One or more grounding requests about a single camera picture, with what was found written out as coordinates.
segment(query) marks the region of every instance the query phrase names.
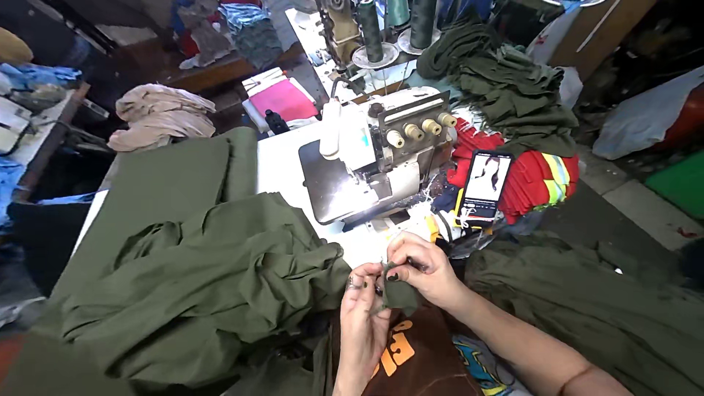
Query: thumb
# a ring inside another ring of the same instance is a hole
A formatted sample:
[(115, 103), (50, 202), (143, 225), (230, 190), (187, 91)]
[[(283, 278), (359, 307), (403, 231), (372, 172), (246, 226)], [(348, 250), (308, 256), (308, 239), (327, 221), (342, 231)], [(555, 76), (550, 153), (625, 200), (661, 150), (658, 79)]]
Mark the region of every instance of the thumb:
[(408, 264), (404, 264), (402, 266), (397, 266), (393, 269), (390, 269), (389, 272), (386, 273), (386, 280), (392, 282), (395, 280), (402, 280), (418, 289), (422, 286), (423, 276), (425, 276), (424, 273), (420, 272), (419, 270), (413, 268)]

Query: green fabric pile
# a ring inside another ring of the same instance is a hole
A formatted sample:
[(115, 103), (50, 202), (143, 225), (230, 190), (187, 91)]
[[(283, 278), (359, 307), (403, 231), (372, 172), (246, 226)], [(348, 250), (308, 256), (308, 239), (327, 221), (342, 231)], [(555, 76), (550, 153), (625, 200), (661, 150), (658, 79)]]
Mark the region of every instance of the green fabric pile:
[(494, 240), (469, 258), (465, 279), (636, 396), (702, 395), (704, 297), (654, 283), (648, 267), (608, 244), (594, 250), (537, 234)]
[(124, 155), (4, 394), (202, 390), (271, 364), (297, 365), (305, 375), (287, 380), (311, 394), (327, 368), (279, 354), (305, 340), (313, 355), (329, 322), (307, 320), (339, 307), (350, 269), (302, 210), (254, 194), (256, 152), (239, 128)]
[(536, 65), (516, 48), (501, 44), (476, 21), (452, 25), (418, 58), (420, 77), (448, 80), (481, 111), (486, 124), (510, 141), (502, 150), (528, 149), (574, 156), (570, 131), (579, 125), (560, 104), (562, 71)]

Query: reflective stripe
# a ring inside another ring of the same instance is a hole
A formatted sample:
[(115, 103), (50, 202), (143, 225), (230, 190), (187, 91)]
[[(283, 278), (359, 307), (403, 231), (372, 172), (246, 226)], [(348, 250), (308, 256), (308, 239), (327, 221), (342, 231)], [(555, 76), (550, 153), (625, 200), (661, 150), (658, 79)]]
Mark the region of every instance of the reflective stripe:
[(553, 174), (553, 179), (555, 179), (556, 182), (567, 185), (570, 183), (570, 173), (567, 172), (567, 168), (565, 167), (565, 163), (562, 162), (562, 157), (559, 156), (554, 156), (550, 154), (543, 154), (543, 158), (545, 158), (545, 161), (548, 163), (548, 166), (550, 166), (550, 172)]
[(554, 180), (543, 181), (545, 182), (545, 186), (548, 188), (548, 193), (550, 194), (550, 201), (548, 201), (549, 204), (557, 204), (558, 202), (565, 200), (566, 191), (564, 185), (561, 185)]

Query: metal plate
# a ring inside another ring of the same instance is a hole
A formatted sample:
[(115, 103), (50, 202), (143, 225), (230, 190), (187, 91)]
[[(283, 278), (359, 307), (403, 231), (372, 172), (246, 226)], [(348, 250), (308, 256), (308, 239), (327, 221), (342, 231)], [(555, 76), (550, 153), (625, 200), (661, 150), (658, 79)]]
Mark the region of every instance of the metal plate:
[(368, 192), (364, 192), (347, 173), (344, 162), (339, 159), (329, 161), (320, 155), (320, 140), (301, 146), (298, 157), (318, 223), (330, 224), (369, 209), (372, 202), (376, 202), (375, 195), (369, 195), (368, 188)]

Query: thread spool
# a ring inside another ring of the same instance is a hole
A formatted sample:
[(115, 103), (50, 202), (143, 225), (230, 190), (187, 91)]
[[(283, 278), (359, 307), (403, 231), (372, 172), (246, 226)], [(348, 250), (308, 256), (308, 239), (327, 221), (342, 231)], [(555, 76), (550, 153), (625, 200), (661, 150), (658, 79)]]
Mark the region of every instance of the thread spool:
[(386, 0), (386, 9), (389, 10), (386, 21), (390, 26), (403, 25), (410, 19), (408, 0)]
[(410, 14), (410, 45), (417, 49), (430, 47), (435, 26), (437, 0), (413, 0)]
[(415, 140), (416, 142), (422, 140), (425, 136), (423, 131), (416, 124), (406, 125), (403, 131), (406, 133), (406, 136), (408, 136), (410, 139)]
[(380, 62), (384, 58), (382, 50), (382, 34), (379, 31), (377, 7), (374, 0), (361, 0), (357, 6), (357, 17), (362, 25), (364, 47), (369, 62)]
[(440, 135), (442, 132), (442, 127), (440, 124), (436, 123), (435, 120), (426, 118), (423, 120), (423, 124), (420, 125), (426, 133), (432, 133), (433, 135)]
[(401, 136), (397, 130), (388, 131), (386, 134), (386, 140), (391, 146), (394, 146), (397, 149), (400, 149), (406, 143), (403, 136)]
[(453, 117), (450, 113), (440, 113), (438, 115), (438, 123), (448, 128), (454, 128), (455, 125), (457, 125), (457, 118)]

